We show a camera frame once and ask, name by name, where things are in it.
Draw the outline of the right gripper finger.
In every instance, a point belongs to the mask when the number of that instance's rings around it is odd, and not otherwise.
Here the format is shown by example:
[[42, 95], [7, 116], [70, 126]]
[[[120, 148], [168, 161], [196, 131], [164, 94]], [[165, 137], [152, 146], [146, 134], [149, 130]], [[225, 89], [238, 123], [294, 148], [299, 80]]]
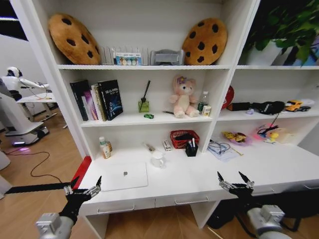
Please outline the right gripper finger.
[[254, 181], [251, 181], [246, 175], [244, 175], [240, 171], [239, 171], [239, 174], [240, 174], [242, 180], [244, 181], [244, 183], [240, 184], [240, 187], [247, 188], [247, 189], [253, 189]]
[[227, 181], [224, 181], [222, 175], [219, 172], [217, 172], [217, 176], [218, 176], [218, 180], [219, 180], [219, 186], [221, 188], [223, 188], [224, 190], [229, 192], [230, 190], [233, 190], [236, 188], [233, 184], [231, 184]]

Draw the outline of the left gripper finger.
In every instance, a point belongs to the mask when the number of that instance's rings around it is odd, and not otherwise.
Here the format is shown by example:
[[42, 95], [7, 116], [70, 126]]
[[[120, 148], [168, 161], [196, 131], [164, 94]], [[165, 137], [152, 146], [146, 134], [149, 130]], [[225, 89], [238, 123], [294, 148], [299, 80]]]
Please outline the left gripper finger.
[[76, 185], [78, 179], [79, 179], [79, 176], [75, 177], [67, 186], [63, 187], [65, 195], [70, 195], [73, 193], [73, 187]]
[[90, 196], [90, 198], [95, 197], [99, 192], [101, 191], [101, 181], [102, 181], [102, 176], [99, 177], [97, 183], [95, 186], [92, 188], [88, 189], [85, 194]]

